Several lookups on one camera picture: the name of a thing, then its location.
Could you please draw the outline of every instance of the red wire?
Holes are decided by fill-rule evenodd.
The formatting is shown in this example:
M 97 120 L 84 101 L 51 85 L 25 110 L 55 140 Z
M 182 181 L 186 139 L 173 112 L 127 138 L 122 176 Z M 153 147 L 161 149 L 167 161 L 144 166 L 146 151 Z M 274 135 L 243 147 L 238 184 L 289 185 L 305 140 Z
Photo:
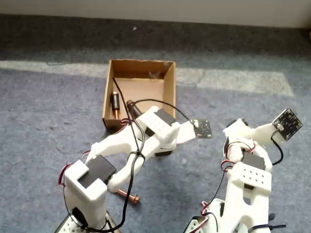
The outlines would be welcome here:
M 64 176 L 64 173 L 65 173 L 66 169 L 67 169 L 69 166 L 71 166 L 71 165 L 72 165 L 72 164 L 66 164 L 66 165 L 63 167 L 63 169 L 60 171 L 59 177 L 58 177 L 58 185 L 65 187 L 65 184 L 62 183 L 62 179 L 63 179 L 63 176 Z
M 228 169 L 223 169 L 223 164 L 225 164 L 225 163 L 232 163 L 232 164 L 235 164 L 234 162 L 232 162 L 232 161 L 230 161 L 230 160 L 228 160 L 228 159 L 225 159 L 225 160 L 223 160 L 221 163 L 220 163 L 220 168 L 222 169 L 222 171 L 224 171 L 224 172 L 227 172 L 228 171 Z

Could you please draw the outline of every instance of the open cardboard box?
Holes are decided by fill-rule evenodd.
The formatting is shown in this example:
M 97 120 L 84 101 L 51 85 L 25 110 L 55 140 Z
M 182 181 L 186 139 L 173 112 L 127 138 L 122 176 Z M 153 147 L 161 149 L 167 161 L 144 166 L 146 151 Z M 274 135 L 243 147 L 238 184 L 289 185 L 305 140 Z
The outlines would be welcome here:
M 120 128 L 120 119 L 127 118 L 126 111 L 119 94 L 119 119 L 114 119 L 110 104 L 113 91 L 118 92 L 112 78 L 114 77 L 123 93 L 125 101 L 140 99 L 162 100 L 176 106 L 175 63 L 164 61 L 111 60 L 106 81 L 104 96 L 103 122 L 107 128 Z M 151 106 L 163 108 L 176 118 L 175 109 L 158 102 L 145 101 L 137 104 L 142 111 Z

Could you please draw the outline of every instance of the copper screw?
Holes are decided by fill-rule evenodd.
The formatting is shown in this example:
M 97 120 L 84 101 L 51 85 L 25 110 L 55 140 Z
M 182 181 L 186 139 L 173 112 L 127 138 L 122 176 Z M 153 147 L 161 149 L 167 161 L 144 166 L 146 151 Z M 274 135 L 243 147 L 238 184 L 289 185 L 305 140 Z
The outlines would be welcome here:
M 123 191 L 122 189 L 119 189 L 119 190 L 117 191 L 117 193 L 120 194 L 120 195 L 123 196 L 123 197 L 126 197 L 126 195 L 127 195 L 127 192 Z M 137 205 L 137 204 L 139 203 L 139 201 L 140 201 L 140 197 L 139 197 L 138 195 L 135 195 L 135 196 L 130 195 L 129 200 L 130 200 L 134 205 Z

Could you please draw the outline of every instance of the white wall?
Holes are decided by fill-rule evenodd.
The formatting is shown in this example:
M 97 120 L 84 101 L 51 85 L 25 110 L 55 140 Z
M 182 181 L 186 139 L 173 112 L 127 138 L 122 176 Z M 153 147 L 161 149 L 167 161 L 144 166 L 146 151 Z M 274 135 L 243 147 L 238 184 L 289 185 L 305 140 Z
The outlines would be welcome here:
M 0 13 L 311 28 L 311 0 L 0 0 Z

